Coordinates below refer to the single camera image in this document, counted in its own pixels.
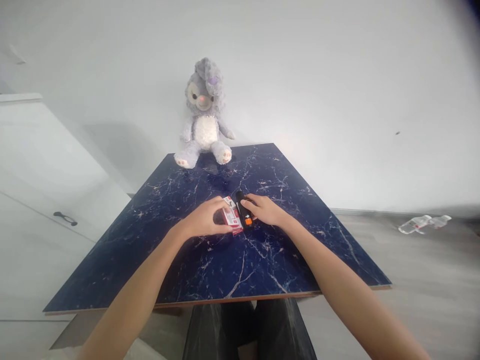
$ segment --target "plush toy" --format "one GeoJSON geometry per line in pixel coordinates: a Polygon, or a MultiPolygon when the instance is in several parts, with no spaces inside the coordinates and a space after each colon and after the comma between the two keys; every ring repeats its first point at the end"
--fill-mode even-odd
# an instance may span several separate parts
{"type": "Polygon", "coordinates": [[[232,149],[220,140],[220,133],[232,140],[235,135],[222,119],[223,79],[217,65],[209,58],[195,64],[185,96],[191,117],[180,136],[186,148],[174,155],[175,162],[182,168],[193,169],[200,153],[212,152],[220,165],[228,163],[232,159],[232,149]]]}

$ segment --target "purple flower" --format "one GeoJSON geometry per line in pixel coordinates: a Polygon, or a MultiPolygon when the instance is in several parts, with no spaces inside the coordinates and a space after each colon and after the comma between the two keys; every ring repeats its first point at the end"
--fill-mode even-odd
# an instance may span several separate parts
{"type": "Polygon", "coordinates": [[[208,79],[208,83],[209,83],[210,85],[217,85],[218,82],[219,82],[219,79],[218,79],[216,76],[211,77],[211,78],[208,79]]]}

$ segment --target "marble tabletop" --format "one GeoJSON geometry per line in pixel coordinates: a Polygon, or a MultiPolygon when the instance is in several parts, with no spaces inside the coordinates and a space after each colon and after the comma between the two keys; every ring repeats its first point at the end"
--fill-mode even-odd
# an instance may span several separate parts
{"type": "MultiPolygon", "coordinates": [[[[194,169],[168,154],[53,297],[44,312],[107,308],[168,230],[202,202],[242,190],[269,196],[299,220],[371,287],[390,280],[273,144],[232,148],[219,165],[202,154],[194,169]]],[[[255,221],[249,232],[191,238],[174,259],[159,307],[318,294],[312,272],[291,240],[255,221]]]]}

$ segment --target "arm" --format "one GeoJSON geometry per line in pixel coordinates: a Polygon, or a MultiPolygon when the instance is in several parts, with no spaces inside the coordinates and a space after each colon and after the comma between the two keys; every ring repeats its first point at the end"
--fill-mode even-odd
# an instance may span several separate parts
{"type": "Polygon", "coordinates": [[[296,245],[323,295],[372,359],[430,359],[402,323],[340,258],[266,196],[242,201],[259,220],[279,226],[296,245]]]}
{"type": "Polygon", "coordinates": [[[124,358],[152,313],[165,274],[184,242],[193,236],[232,231],[230,226],[214,224],[214,213],[220,208],[228,205],[217,196],[170,229],[113,300],[83,345],[79,360],[124,358]]]}
{"type": "Polygon", "coordinates": [[[234,132],[230,130],[227,125],[225,125],[225,122],[219,116],[216,118],[216,120],[218,121],[218,129],[223,134],[223,136],[230,140],[235,140],[234,132]]]}
{"type": "Polygon", "coordinates": [[[180,140],[184,143],[188,143],[192,140],[192,125],[194,124],[194,118],[190,117],[187,121],[183,129],[181,130],[180,140]]]}

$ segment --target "hand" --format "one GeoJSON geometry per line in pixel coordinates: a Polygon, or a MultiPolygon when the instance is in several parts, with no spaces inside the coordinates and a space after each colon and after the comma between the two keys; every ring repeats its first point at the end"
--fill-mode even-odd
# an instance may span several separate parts
{"type": "Polygon", "coordinates": [[[230,140],[235,140],[235,134],[232,130],[229,130],[227,133],[226,133],[226,137],[230,140]]]}
{"type": "Polygon", "coordinates": [[[246,197],[253,200],[256,205],[250,201],[242,200],[241,204],[243,207],[250,210],[256,218],[265,224],[280,226],[285,219],[290,217],[285,210],[270,200],[268,196],[248,194],[246,197]]]}
{"type": "Polygon", "coordinates": [[[181,229],[187,239],[197,236],[230,233],[233,230],[231,226],[214,223],[215,212],[222,208],[230,210],[225,200],[220,196],[214,197],[193,210],[175,227],[179,228],[179,230],[181,229]]]}

